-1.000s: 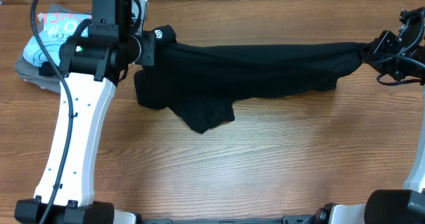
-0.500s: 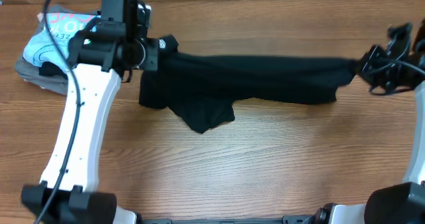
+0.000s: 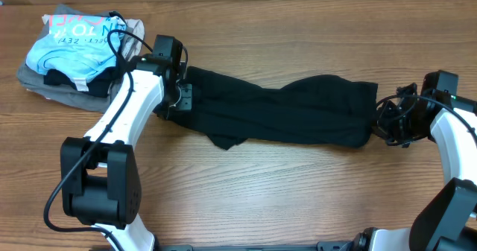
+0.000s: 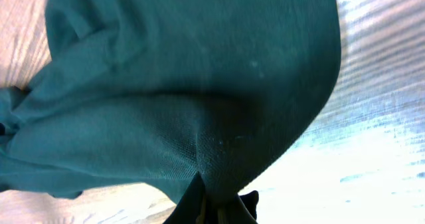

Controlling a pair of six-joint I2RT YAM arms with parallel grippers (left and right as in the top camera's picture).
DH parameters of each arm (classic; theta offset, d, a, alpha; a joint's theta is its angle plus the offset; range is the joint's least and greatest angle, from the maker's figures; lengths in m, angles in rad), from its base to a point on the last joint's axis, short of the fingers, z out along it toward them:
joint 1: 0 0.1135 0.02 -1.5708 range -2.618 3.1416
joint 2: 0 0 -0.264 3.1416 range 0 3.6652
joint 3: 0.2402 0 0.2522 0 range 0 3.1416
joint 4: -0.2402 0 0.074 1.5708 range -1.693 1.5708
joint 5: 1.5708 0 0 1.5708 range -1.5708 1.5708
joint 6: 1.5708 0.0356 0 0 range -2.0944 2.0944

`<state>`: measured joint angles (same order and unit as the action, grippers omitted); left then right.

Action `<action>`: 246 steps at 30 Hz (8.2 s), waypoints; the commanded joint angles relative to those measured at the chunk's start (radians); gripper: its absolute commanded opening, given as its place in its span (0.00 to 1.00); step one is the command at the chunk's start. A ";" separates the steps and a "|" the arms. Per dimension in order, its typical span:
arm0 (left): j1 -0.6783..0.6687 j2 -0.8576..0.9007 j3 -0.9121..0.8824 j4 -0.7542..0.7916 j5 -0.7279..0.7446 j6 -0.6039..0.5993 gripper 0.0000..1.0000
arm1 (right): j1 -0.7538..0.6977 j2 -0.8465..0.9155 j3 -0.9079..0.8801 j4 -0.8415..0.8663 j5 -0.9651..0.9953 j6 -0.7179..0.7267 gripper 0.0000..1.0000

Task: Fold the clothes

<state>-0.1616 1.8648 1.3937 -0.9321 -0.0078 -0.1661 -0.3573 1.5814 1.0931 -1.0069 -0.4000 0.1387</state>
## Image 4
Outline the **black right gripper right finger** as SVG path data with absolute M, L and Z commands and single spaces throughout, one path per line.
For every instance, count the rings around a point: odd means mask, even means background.
M 258 224 L 256 213 L 258 202 L 257 191 L 236 195 L 233 200 L 218 209 L 218 224 Z

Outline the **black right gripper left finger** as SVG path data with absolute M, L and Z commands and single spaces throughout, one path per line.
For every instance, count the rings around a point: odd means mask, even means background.
M 200 174 L 196 174 L 176 208 L 163 224 L 205 224 L 207 196 Z

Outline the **black t-shirt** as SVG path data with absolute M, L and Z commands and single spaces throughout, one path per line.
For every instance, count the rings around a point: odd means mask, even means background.
M 336 0 L 48 0 L 52 60 L 1 89 L 1 190 L 75 198 L 144 182 L 214 203 L 319 114 L 341 63 Z

